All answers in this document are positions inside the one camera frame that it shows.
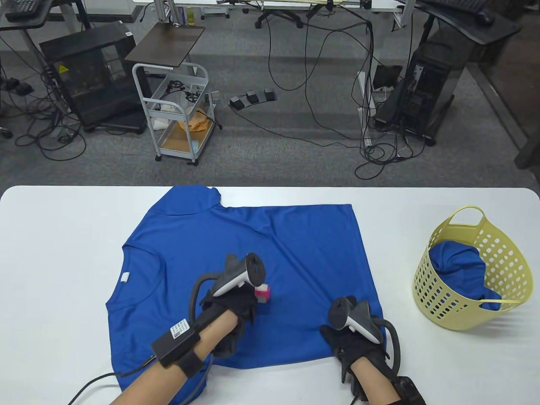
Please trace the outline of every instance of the keyboard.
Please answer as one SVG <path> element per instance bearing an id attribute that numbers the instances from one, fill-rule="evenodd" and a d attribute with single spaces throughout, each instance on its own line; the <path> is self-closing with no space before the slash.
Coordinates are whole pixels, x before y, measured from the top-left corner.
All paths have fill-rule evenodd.
<path id="1" fill-rule="evenodd" d="M 469 14 L 477 14 L 485 7 L 485 0 L 421 0 L 421 2 L 447 7 Z"/>
<path id="2" fill-rule="evenodd" d="M 38 14 L 42 2 L 43 0 L 13 0 L 5 18 L 9 21 L 30 19 Z"/>

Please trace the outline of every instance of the yellow laundry basket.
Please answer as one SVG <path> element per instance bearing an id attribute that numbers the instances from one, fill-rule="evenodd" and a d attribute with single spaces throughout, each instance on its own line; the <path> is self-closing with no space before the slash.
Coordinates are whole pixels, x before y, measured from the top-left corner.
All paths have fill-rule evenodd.
<path id="1" fill-rule="evenodd" d="M 450 224 L 459 211 L 468 208 L 482 213 L 478 225 Z M 497 292 L 502 300 L 466 298 L 438 277 L 431 265 L 429 250 L 448 240 L 478 249 L 486 264 L 485 286 Z M 470 329 L 526 302 L 532 294 L 532 274 L 525 258 L 508 236 L 489 222 L 480 208 L 468 206 L 456 211 L 431 234 L 414 276 L 413 294 L 418 308 L 437 325 L 454 330 Z M 484 302 L 498 302 L 501 309 L 480 308 Z"/>

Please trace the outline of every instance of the floor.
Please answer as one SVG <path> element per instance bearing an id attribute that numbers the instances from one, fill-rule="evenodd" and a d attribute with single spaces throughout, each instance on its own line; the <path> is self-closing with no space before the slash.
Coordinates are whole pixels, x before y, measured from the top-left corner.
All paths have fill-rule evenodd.
<path id="1" fill-rule="evenodd" d="M 265 25 L 261 30 L 253 27 L 257 16 L 253 12 L 244 15 L 240 10 L 233 10 L 230 19 L 207 16 L 197 22 L 204 25 L 206 31 L 192 51 L 192 59 L 208 69 L 213 88 L 221 92 L 217 117 L 224 126 L 222 131 L 214 130 L 199 166 L 187 166 L 183 160 L 168 157 L 161 162 L 154 161 L 155 152 L 147 134 L 114 136 L 100 131 L 86 134 L 85 153 L 62 163 L 46 160 L 35 146 L 17 147 L 13 139 L 0 138 L 0 194 L 18 184 L 527 187 L 538 190 L 531 173 L 514 166 L 512 160 L 517 150 L 468 71 L 464 72 L 455 91 L 456 98 L 440 129 L 437 145 L 426 147 L 413 160 L 386 167 L 373 180 L 362 181 L 354 176 L 355 168 L 364 162 L 357 150 L 341 146 L 322 148 L 278 137 L 235 116 L 226 106 L 229 97 L 251 89 L 273 87 L 278 101 L 250 107 L 242 112 L 245 117 L 288 136 L 323 144 L 340 139 L 314 123 L 302 90 L 284 92 L 272 83 L 267 66 L 268 28 Z M 422 19 L 422 15 L 415 17 L 413 49 L 420 38 Z M 136 40 L 143 37 L 154 21 L 155 14 L 150 12 L 142 24 L 131 26 Z M 332 18 L 314 17 L 312 22 L 337 28 L 356 20 L 338 12 Z M 271 18 L 270 24 L 275 79 L 282 86 L 301 83 L 305 30 L 276 18 Z M 39 43 L 63 35 L 64 31 L 62 23 L 48 23 L 32 35 Z M 361 28 L 351 33 L 366 39 Z M 309 64 L 314 62 L 324 36 L 324 32 L 309 30 Z M 408 29 L 391 34 L 384 50 L 385 62 L 404 63 L 409 36 Z M 2 33 L 2 38 L 16 50 L 24 51 L 24 43 L 17 33 Z M 43 94 L 38 75 L 1 42 L 0 56 L 8 76 L 28 78 L 25 81 L 38 89 L 36 95 Z M 350 92 L 361 57 L 363 51 L 349 37 L 331 35 L 307 90 L 320 122 L 356 138 L 360 136 L 359 119 Z M 14 101 L 24 105 L 21 99 Z M 8 106 L 2 107 L 3 115 L 15 113 L 17 111 Z M 16 136 L 25 134 L 28 124 L 24 116 L 2 119 L 2 125 L 9 126 Z M 50 142 L 50 145 L 58 145 L 54 139 Z M 421 141 L 411 140 L 410 144 L 415 152 L 421 150 Z M 82 142 L 79 140 L 52 153 L 62 158 L 80 150 Z M 361 174 L 368 176 L 377 170 L 378 167 L 368 167 Z"/>
<path id="2" fill-rule="evenodd" d="M 540 129 L 540 13 L 525 14 L 496 66 L 484 70 L 526 134 Z"/>

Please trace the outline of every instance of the black glove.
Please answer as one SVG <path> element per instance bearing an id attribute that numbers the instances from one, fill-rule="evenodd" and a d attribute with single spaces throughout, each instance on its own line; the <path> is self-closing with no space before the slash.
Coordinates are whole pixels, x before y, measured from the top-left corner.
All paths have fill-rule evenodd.
<path id="1" fill-rule="evenodd" d="M 212 351 L 214 356 L 228 358 L 236 353 L 238 340 L 244 334 L 246 322 L 253 323 L 255 320 L 257 303 L 255 288 L 248 283 L 244 283 L 241 287 L 234 287 L 220 296 L 214 297 L 210 291 L 206 294 L 201 301 L 203 311 L 215 305 L 229 309 L 238 316 L 238 325 L 214 348 Z"/>
<path id="2" fill-rule="evenodd" d="M 238 317 L 238 323 L 247 321 L 253 323 L 257 312 L 257 303 L 255 287 L 244 283 L 241 287 L 234 287 L 220 296 L 212 296 L 211 292 L 208 291 L 200 304 L 203 311 L 212 305 L 219 305 L 234 312 Z"/>
<path id="3" fill-rule="evenodd" d="M 371 363 L 384 364 L 388 355 L 383 345 L 370 342 L 358 332 L 352 332 L 349 328 L 335 330 L 334 328 L 321 326 L 321 335 L 332 348 L 344 370 L 350 372 L 350 366 L 359 358 L 367 357 Z"/>

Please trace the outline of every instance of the pink object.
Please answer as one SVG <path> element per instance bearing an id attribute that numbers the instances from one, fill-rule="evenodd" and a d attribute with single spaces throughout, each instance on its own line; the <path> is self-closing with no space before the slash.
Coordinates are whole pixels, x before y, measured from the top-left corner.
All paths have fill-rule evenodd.
<path id="1" fill-rule="evenodd" d="M 260 303 L 267 303 L 270 300 L 270 287 L 268 284 L 255 287 L 255 296 Z"/>

